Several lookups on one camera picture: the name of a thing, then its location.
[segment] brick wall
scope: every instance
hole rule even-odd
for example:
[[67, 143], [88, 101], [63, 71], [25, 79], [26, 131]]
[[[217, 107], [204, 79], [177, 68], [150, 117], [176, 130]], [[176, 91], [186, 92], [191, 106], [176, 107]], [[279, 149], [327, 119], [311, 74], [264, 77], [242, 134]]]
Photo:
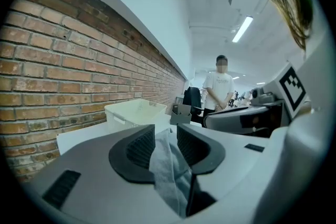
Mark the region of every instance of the brick wall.
[[184, 79], [99, 0], [15, 0], [0, 32], [0, 144], [20, 181], [59, 156], [56, 135], [137, 98], [171, 109]]

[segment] man in white t-shirt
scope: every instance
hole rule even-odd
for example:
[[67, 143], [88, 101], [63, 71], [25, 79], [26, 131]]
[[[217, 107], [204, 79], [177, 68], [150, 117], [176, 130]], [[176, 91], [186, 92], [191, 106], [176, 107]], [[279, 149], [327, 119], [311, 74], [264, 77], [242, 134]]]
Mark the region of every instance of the man in white t-shirt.
[[233, 79], [227, 72], [227, 58], [219, 55], [216, 59], [216, 72], [211, 72], [206, 77], [203, 88], [208, 94], [205, 99], [203, 118], [216, 110], [227, 107], [234, 92]]

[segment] black fisheye border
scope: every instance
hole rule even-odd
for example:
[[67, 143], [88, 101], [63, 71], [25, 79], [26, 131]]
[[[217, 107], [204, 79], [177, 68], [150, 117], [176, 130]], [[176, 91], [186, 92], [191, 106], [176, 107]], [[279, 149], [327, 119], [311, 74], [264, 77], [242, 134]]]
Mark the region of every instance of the black fisheye border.
[[[3, 22], [8, 7], [13, 0], [2, 0], [0, 8], [0, 18]], [[327, 16], [330, 27], [334, 33], [336, 28], [334, 25], [335, 1], [334, 0], [319, 0], [323, 10]], [[300, 222], [310, 223], [318, 219], [318, 223], [327, 223], [334, 219], [334, 201], [333, 194], [335, 193], [335, 135], [333, 136], [329, 152], [315, 175], [309, 187], [289, 209], [289, 211], [277, 223], [291, 223], [299, 219]], [[27, 222], [34, 221], [37, 223], [54, 223], [48, 219], [45, 214], [29, 200], [20, 187], [20, 184], [11, 173], [6, 163], [6, 158], [0, 151], [1, 164], [1, 188], [2, 188], [2, 218], [11, 217], [12, 221]]]

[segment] white ceiling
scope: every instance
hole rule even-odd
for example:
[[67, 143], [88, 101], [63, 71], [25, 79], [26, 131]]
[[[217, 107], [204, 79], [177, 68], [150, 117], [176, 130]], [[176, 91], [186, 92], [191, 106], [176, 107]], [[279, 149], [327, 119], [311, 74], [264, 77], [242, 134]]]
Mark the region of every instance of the white ceiling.
[[[269, 80], [300, 49], [268, 0], [187, 0], [196, 72], [214, 70], [219, 54], [229, 71], [246, 84]], [[238, 43], [232, 43], [246, 15], [254, 18]]]

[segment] man's hand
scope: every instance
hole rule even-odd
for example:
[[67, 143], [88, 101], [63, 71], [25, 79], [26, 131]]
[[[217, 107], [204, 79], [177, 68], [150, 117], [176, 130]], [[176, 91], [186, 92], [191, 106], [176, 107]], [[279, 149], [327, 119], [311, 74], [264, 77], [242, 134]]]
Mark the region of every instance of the man's hand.
[[225, 109], [227, 107], [227, 103], [226, 102], [220, 102], [219, 103], [219, 106], [222, 108], [222, 109]]

